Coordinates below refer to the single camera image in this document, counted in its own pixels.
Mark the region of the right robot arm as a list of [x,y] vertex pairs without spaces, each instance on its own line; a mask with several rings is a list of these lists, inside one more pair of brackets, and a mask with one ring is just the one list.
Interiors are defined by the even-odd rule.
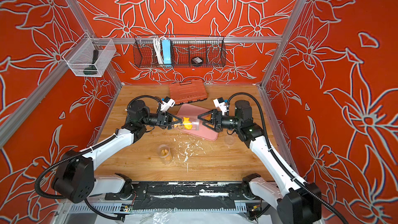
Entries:
[[229,105],[222,99],[214,100],[215,109],[198,115],[202,124],[215,132],[234,131],[238,138],[260,159],[275,186],[260,175],[251,174],[244,179],[247,194],[259,197],[274,208],[284,224],[313,224],[322,218],[322,207],[334,213],[343,224],[347,219],[322,199],[320,188],[309,184],[290,167],[270,143],[265,125],[258,125],[252,116],[252,107],[246,100],[235,102],[234,116]]

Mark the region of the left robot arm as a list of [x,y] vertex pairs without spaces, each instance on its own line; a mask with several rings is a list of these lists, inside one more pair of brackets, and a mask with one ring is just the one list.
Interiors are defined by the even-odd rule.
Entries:
[[70,150],[60,161],[45,169],[35,181],[35,192],[40,197],[68,199],[73,203],[107,193],[130,195],[132,189],[128,186],[127,177],[95,177],[95,170],[120,150],[139,141],[148,126],[171,130],[182,123],[181,118],[168,111],[175,105],[170,97],[154,98],[158,103],[154,113],[146,106],[144,98],[149,96],[138,96],[127,105],[125,124],[113,135],[79,152]]

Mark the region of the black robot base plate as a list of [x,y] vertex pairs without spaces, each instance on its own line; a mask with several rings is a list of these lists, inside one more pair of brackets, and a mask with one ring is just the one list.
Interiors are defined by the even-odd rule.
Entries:
[[126,203],[133,211],[215,211],[244,213],[267,203],[246,197],[240,181],[135,181],[130,196],[107,193],[106,201]]

